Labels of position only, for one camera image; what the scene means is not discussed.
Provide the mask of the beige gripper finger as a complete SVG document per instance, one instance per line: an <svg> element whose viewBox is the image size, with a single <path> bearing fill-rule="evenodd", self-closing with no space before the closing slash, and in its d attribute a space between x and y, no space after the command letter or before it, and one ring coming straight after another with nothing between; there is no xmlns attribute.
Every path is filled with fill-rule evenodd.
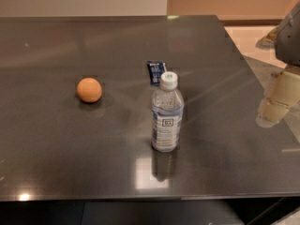
<svg viewBox="0 0 300 225"><path fill-rule="evenodd" d="M300 100L300 67L286 66L275 79L262 109L262 118L278 123Z"/></svg>

